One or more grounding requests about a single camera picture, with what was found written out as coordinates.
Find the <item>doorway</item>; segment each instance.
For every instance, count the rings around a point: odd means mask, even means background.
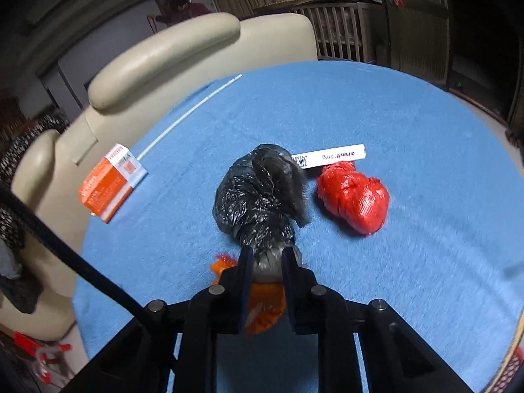
[[[507,125],[519,69],[519,37],[492,0],[451,0],[450,92]]]
[[[450,65],[448,0],[382,0],[390,67],[447,90]]]

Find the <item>chair armrest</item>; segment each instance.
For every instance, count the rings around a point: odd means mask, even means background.
[[[54,143],[59,135],[56,130],[43,132],[27,149],[12,179],[12,192],[33,210],[38,189],[53,171]]]

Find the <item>black plastic bag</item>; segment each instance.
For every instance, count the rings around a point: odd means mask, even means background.
[[[43,291],[42,284],[27,267],[17,279],[0,276],[0,292],[17,308],[19,312],[32,314]]]
[[[303,170],[275,144],[261,144],[236,160],[218,186],[213,217],[222,232],[253,249],[255,282],[282,280],[286,246],[301,264],[291,219],[300,227],[309,222],[304,186]]]

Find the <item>screw head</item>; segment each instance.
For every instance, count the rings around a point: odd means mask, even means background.
[[[222,294],[224,291],[226,290],[226,288],[224,288],[222,285],[213,285],[211,287],[209,287],[209,294],[212,294],[212,295],[220,295]]]
[[[164,302],[162,300],[153,300],[147,304],[147,308],[151,312],[159,312],[160,310],[163,309],[163,307],[164,307]]]
[[[328,290],[326,289],[326,287],[324,285],[315,285],[313,287],[311,287],[311,293],[313,295],[317,295],[317,296],[322,296],[324,294],[326,294]]]
[[[371,305],[379,311],[382,311],[388,308],[388,303],[386,303],[386,300],[383,300],[383,299],[375,299],[371,301]]]

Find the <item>barcode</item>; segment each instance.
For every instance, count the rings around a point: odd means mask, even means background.
[[[307,165],[306,157],[295,157],[294,160],[300,168],[304,168]]]
[[[127,171],[128,174],[133,174],[136,170],[136,167],[131,161],[127,161],[124,164],[124,170]]]

